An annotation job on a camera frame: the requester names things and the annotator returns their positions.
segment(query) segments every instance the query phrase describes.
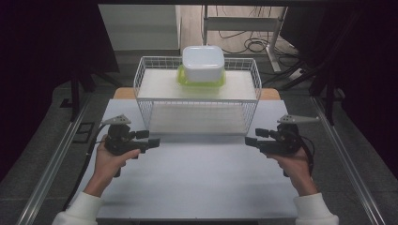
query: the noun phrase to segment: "white sleeve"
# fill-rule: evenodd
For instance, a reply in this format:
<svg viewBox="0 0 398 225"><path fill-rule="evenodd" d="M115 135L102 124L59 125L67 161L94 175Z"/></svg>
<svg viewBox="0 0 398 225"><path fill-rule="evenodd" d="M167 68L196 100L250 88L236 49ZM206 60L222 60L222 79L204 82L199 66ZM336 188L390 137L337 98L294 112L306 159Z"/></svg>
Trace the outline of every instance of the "white sleeve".
<svg viewBox="0 0 398 225"><path fill-rule="evenodd" d="M339 218L326 206L322 194L317 193L294 199L298 209L296 225L338 225Z"/></svg>
<svg viewBox="0 0 398 225"><path fill-rule="evenodd" d="M56 215L53 225L97 225L97 213L102 203L101 198L81 192L67 211Z"/></svg>

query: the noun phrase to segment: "floor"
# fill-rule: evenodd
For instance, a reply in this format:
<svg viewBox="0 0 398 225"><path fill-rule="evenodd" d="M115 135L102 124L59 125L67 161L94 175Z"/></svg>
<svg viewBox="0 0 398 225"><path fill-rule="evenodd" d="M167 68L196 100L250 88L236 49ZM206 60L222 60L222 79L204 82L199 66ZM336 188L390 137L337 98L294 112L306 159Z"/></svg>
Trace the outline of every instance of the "floor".
<svg viewBox="0 0 398 225"><path fill-rule="evenodd" d="M227 15L240 13L240 15L250 15L252 10L258 13L260 8L246 8L244 11L234 11L229 7L218 7L219 14ZM182 43L181 49L188 45L201 44L200 34L200 7L184 8L184 23L182 27ZM212 8L210 13L215 13L216 8ZM268 15L268 8L263 8L260 14ZM222 33L225 36L233 35L233 33ZM267 34L256 34L257 37L263 37ZM218 38L218 32L209 34L210 44L222 46L229 52L239 51L243 47L242 42L250 37L238 36L238 39L232 41L231 38ZM277 42L278 48L284 52L293 53L295 50L281 38ZM255 58L257 66L262 74L262 79L266 81L274 77L267 56L261 52L253 54L250 51L243 52L240 56L251 55ZM141 54L129 54L117 52L116 57L119 62L120 74L110 74L115 79L126 86L132 86L132 79L135 69L138 65L138 59ZM288 59L285 63L294 64L295 59ZM93 93L82 94L85 98L89 98L87 108L82 118L82 122L94 123L94 128L99 126L103 112L106 109L107 102L113 97L115 87L110 83L93 76L97 88ZM288 78L279 82L267 83L267 85L278 85L284 83ZM299 114L305 116L317 116L318 112L312 100L308 95L308 85L311 81L301 83L290 90L281 92L281 98L284 100L287 110L291 114ZM0 184L0 224L15 224L21 216L24 207L31 200L32 192L35 190L37 183L46 170L46 166L50 161L54 151L63 142L64 134L70 126L69 118L71 111L68 108L59 108L64 98L70 98L69 84L64 83L57 87L53 93L53 105L48 111L46 118L38 128L37 133L26 147L22 156L9 172L6 179ZM344 143L345 148L349 152L349 156L356 166L356 170L360 174L365 186L370 191L370 195L374 198L381 215L386 220L386 224L398 224L397 212L398 208L398 182L390 173L386 165L380 159L373 147L366 141L357 128L351 123L350 119L341 109L340 102L334 104L334 126ZM314 181L324 194L327 205L332 213L340 218L340 224L372 224L368 218L360 195L352 184L349 175L344 168L344 164L337 153L336 147L333 145L328 136L326 128L322 124L300 125L300 132L303 136L311 137L316 146ZM74 141L81 141L85 138L84 134L75 135ZM66 202L69 194L74 189L74 183L78 179L81 168L84 164L85 152L89 146L88 142L73 142L67 149L66 155L60 164L59 171L56 173L48 192L45 192L45 198L39 203L39 210L34 215L33 224L50 224L57 212L62 210L63 204ZM263 219L256 221L258 224L294 224L293 218ZM99 224L132 224L128 221L111 221L100 220ZM142 224L160 224L160 223L144 223ZM225 223L225 224L242 224L242 223Z"/></svg>

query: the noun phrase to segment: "yellow-green tray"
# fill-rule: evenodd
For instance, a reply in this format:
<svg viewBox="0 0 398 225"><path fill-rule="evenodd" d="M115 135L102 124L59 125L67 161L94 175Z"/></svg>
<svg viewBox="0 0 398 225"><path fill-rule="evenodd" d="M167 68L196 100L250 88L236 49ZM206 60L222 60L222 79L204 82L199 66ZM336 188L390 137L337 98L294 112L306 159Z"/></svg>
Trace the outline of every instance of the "yellow-green tray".
<svg viewBox="0 0 398 225"><path fill-rule="evenodd" d="M184 67L181 65L177 70L176 81L183 86L221 87L225 84L225 69L222 70L222 76L216 82L190 82L185 76Z"/></svg>

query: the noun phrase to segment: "sleeve cuff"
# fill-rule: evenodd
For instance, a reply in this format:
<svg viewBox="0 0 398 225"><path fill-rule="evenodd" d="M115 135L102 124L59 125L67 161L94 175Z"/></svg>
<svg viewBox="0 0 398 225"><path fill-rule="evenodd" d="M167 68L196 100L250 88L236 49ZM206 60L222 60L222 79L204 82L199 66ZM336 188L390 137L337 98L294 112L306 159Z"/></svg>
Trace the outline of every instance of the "sleeve cuff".
<svg viewBox="0 0 398 225"><path fill-rule="evenodd" d="M322 193L296 197L294 203L298 209L298 218L313 219L333 217L333 214L329 211L323 200Z"/></svg>
<svg viewBox="0 0 398 225"><path fill-rule="evenodd" d="M66 214L95 221L102 204L103 200L101 198L80 192L74 203L66 211Z"/></svg>

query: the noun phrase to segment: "gray floor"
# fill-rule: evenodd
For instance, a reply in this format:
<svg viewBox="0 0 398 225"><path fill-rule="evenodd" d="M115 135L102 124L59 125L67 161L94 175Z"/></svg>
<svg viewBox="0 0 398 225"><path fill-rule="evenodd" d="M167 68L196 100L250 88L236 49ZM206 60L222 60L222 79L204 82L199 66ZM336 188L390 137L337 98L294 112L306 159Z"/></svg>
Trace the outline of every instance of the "gray floor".
<svg viewBox="0 0 398 225"><path fill-rule="evenodd" d="M163 52L174 55L178 52ZM138 59L154 52L117 52L120 74L110 74L126 86L132 86ZM271 73L269 61L264 55L253 56L260 71ZM272 75L263 75L267 80ZM95 128L106 109L107 102L113 97L115 87L110 83L93 76L97 89L90 95L86 113L82 122L93 122ZM279 85L286 80L273 83ZM281 92L287 110L291 114L317 116L316 109L310 100L307 88L311 81L304 82L288 91ZM69 84L64 83L54 90L53 104L42 121L37 133L27 145L25 151L8 176L0 184L0 224L15 224L31 197L39 178L46 168L51 156L69 127L71 110L60 108L64 98L70 98ZM398 224L398 182L383 163L374 148L366 141L358 129L344 113L340 102L334 104L335 128L338 131L347 151L366 186L378 205L386 224ZM339 216L341 224L372 224L368 218L358 193L353 188L342 161L334 148L322 124L299 126L301 135L314 141L316 147L314 181L324 194L330 211ZM51 224L56 213L62 210L84 163L88 143L72 143L62 162L46 198L38 210L34 224ZM293 218L267 219L259 224L294 224ZM131 224L128 221L101 220L99 224Z"/></svg>

